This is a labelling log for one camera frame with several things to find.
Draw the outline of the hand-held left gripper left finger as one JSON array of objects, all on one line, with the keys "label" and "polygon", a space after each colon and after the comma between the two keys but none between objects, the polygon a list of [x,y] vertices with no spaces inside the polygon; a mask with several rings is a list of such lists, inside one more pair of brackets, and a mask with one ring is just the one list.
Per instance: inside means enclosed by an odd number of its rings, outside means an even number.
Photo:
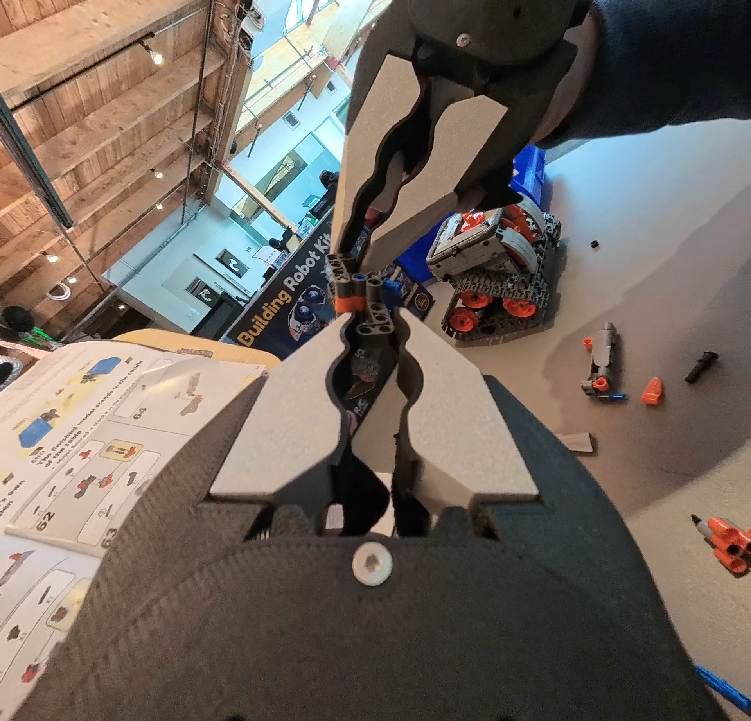
[{"label": "hand-held left gripper left finger", "polygon": [[211,498],[254,504],[331,504],[349,417],[333,374],[349,352],[340,315],[274,368],[210,487]]}]

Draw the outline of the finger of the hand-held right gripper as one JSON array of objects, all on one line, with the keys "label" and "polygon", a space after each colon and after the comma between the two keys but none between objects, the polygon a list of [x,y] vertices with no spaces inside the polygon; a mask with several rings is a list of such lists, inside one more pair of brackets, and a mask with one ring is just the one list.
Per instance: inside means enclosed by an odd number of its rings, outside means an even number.
[{"label": "finger of the hand-held right gripper", "polygon": [[390,216],[371,233],[361,271],[387,266],[455,209],[460,182],[507,111],[484,95],[446,107],[425,166],[400,188]]},{"label": "finger of the hand-held right gripper", "polygon": [[413,116],[421,85],[410,59],[385,57],[345,138],[331,228],[331,253],[349,253],[368,208],[385,189],[399,131]]}]

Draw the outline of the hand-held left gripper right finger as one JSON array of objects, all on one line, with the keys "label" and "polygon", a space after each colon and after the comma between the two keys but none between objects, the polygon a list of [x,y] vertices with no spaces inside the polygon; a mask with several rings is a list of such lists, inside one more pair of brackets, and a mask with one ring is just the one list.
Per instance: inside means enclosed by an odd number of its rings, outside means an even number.
[{"label": "hand-held left gripper right finger", "polygon": [[539,489],[481,371],[408,310],[393,312],[399,418],[393,491],[439,516],[534,502]]}]

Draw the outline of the grey orange brick assembly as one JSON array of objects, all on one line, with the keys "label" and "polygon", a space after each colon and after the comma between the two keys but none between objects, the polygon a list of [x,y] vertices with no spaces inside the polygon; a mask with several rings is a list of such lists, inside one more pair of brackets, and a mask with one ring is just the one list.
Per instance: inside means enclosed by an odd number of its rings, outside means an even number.
[{"label": "grey orange brick assembly", "polygon": [[362,274],[350,253],[326,257],[328,294],[342,343],[351,350],[395,349],[393,310],[403,305],[404,285],[385,274]]}]

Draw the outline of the person's right forearm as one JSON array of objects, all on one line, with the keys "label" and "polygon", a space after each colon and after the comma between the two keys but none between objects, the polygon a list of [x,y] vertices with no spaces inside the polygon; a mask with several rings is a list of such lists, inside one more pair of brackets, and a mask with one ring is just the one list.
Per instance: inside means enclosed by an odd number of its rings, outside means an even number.
[{"label": "person's right forearm", "polygon": [[595,0],[593,75],[538,146],[749,120],[750,0]]}]

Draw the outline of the person's right hand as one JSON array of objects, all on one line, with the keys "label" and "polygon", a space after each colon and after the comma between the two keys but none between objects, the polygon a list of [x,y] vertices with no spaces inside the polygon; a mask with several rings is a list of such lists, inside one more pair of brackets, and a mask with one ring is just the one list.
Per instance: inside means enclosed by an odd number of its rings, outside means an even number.
[{"label": "person's right hand", "polygon": [[548,138],[566,120],[584,93],[595,67],[601,22],[598,5],[593,3],[581,24],[569,28],[564,35],[564,40],[577,49],[575,59],[559,82],[530,144],[539,145]]}]

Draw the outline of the blue plastic bin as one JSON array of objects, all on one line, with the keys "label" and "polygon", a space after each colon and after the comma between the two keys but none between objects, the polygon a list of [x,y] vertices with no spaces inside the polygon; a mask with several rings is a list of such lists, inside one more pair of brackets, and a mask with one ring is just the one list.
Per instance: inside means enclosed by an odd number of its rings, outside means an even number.
[{"label": "blue plastic bin", "polygon": [[[545,151],[533,145],[525,147],[514,158],[514,172],[511,188],[540,204],[542,188],[545,181]],[[426,283],[433,278],[433,273],[426,262],[433,242],[438,236],[445,216],[435,226],[419,238],[411,247],[397,258],[397,263],[419,283]]]}]

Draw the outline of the dark blue robot kit box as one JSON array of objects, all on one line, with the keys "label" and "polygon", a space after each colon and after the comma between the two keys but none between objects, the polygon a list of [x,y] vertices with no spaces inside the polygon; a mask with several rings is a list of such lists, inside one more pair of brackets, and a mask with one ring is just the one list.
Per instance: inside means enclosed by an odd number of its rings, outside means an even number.
[{"label": "dark blue robot kit box", "polygon": [[[332,217],[328,210],[225,333],[226,341],[284,360],[333,322],[326,262]],[[397,352],[358,341],[349,358],[352,378],[342,403],[354,434],[396,366]]]}]

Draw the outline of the grey tracked toy robot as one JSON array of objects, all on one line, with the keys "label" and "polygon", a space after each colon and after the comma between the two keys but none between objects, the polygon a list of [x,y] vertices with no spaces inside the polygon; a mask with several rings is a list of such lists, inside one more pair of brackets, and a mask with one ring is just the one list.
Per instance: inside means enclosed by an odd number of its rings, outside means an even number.
[{"label": "grey tracked toy robot", "polygon": [[488,211],[453,213],[426,263],[454,294],[441,327],[484,344],[539,327],[550,300],[561,223],[529,197]]}]

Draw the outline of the white ceiling projector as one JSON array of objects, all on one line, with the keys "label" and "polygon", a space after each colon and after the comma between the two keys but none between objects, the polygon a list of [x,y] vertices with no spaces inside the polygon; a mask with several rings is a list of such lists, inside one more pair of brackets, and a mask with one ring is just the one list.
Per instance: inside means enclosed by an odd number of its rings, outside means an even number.
[{"label": "white ceiling projector", "polygon": [[249,60],[254,60],[283,37],[292,0],[238,2],[239,46]]}]

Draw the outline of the white instruction booklet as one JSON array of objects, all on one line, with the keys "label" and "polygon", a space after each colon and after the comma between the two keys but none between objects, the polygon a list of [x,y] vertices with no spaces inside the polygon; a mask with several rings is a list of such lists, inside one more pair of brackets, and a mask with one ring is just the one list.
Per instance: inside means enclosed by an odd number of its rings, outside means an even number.
[{"label": "white instruction booklet", "polygon": [[108,547],[189,439],[268,371],[125,341],[54,351],[2,390],[1,709],[65,640]]}]

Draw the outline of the black connector pin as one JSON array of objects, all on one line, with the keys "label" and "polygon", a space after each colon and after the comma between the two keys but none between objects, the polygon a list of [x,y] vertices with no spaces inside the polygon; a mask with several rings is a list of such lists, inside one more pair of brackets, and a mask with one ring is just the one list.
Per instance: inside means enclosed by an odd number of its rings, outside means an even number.
[{"label": "black connector pin", "polygon": [[685,382],[690,385],[695,385],[701,376],[705,374],[719,359],[719,354],[714,351],[704,351],[699,356],[690,370],[690,372],[684,378]]}]

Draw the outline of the orange white brick cluster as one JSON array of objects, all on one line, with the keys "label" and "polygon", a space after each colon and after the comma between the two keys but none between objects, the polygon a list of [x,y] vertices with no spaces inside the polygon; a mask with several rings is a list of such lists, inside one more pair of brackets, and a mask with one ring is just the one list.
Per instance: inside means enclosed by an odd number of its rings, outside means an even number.
[{"label": "orange white brick cluster", "polygon": [[707,520],[696,514],[690,515],[694,527],[711,545],[713,555],[733,576],[745,576],[749,572],[750,531],[731,521],[712,517]]}]

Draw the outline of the blue plastic brick tool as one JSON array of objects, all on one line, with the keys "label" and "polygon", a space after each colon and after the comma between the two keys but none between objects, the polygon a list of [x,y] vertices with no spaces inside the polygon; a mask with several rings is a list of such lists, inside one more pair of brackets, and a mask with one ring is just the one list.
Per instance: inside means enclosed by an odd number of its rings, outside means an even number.
[{"label": "blue plastic brick tool", "polygon": [[709,688],[746,714],[746,716],[750,716],[750,697],[705,667],[696,665],[695,669],[699,677]]}]

